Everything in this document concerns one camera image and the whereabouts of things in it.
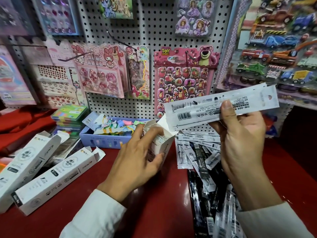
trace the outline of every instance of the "red table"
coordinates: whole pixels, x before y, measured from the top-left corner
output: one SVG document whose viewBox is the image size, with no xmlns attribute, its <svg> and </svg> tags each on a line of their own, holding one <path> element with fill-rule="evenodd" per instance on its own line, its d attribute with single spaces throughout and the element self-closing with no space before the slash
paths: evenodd
<svg viewBox="0 0 317 238">
<path fill-rule="evenodd" d="M 107 177 L 118 150 L 106 156 L 34 213 L 24 216 L 16 207 L 0 215 L 2 238 L 58 237 L 90 193 Z M 187 171 L 178 170 L 175 145 L 162 171 L 125 201 L 128 211 L 116 237 L 194 237 Z M 274 140 L 267 140 L 264 167 L 284 200 L 317 237 L 317 183 Z"/>
</svg>

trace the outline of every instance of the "green toy truck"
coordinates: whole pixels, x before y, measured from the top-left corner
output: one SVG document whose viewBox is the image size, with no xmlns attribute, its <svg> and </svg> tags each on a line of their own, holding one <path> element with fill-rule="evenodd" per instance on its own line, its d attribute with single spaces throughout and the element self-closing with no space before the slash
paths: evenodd
<svg viewBox="0 0 317 238">
<path fill-rule="evenodd" d="M 238 73 L 242 73 L 244 71 L 254 72 L 254 75 L 258 76 L 258 75 L 264 75 L 265 74 L 263 72 L 264 68 L 265 68 L 265 66 L 261 65 L 260 63 L 253 63 L 253 64 L 250 64 L 250 65 L 247 65 L 247 64 L 244 64 L 244 63 L 239 63 L 237 68 L 236 68 L 236 71 Z"/>
</svg>

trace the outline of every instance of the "red cloth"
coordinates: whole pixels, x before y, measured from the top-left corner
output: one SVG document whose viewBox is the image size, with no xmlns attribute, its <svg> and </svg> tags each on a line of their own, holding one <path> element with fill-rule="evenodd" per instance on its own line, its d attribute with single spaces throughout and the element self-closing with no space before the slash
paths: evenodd
<svg viewBox="0 0 317 238">
<path fill-rule="evenodd" d="M 14 152 L 36 133 L 50 129 L 56 122 L 50 117 L 55 110 L 41 111 L 34 106 L 25 106 L 0 116 L 0 155 Z"/>
</svg>

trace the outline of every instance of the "hand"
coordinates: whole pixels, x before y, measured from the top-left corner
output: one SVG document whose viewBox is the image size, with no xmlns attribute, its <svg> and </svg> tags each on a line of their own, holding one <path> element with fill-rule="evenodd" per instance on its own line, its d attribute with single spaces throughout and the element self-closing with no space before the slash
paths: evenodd
<svg viewBox="0 0 317 238">
<path fill-rule="evenodd" d="M 244 211 L 282 204 L 262 164 L 265 123 L 260 112 L 236 116 L 229 100 L 221 105 L 225 128 L 210 123 L 220 135 L 221 164 Z"/>
<path fill-rule="evenodd" d="M 265 123 L 260 112 L 237 116 L 232 104 L 221 105 L 225 128 L 219 121 L 210 123 L 221 140 L 221 164 L 227 176 L 233 178 L 249 169 L 263 169 L 262 152 Z"/>
<path fill-rule="evenodd" d="M 119 203 L 153 177 L 163 162 L 163 153 L 152 162 L 146 159 L 150 144 L 157 135 L 164 135 L 163 129 L 152 127 L 142 136 L 143 127 L 144 124 L 137 125 L 132 138 L 122 145 L 107 179 L 97 187 Z"/>
</svg>

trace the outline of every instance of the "white sleeve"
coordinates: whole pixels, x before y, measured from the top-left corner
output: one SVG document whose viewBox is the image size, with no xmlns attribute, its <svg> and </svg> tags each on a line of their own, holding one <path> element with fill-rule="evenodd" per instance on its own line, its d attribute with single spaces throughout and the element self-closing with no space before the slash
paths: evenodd
<svg viewBox="0 0 317 238">
<path fill-rule="evenodd" d="M 314 237 L 287 202 L 252 211 L 237 211 L 236 218 L 247 237 Z"/>
<path fill-rule="evenodd" d="M 110 196 L 95 189 L 60 238 L 113 237 L 126 208 Z"/>
</svg>

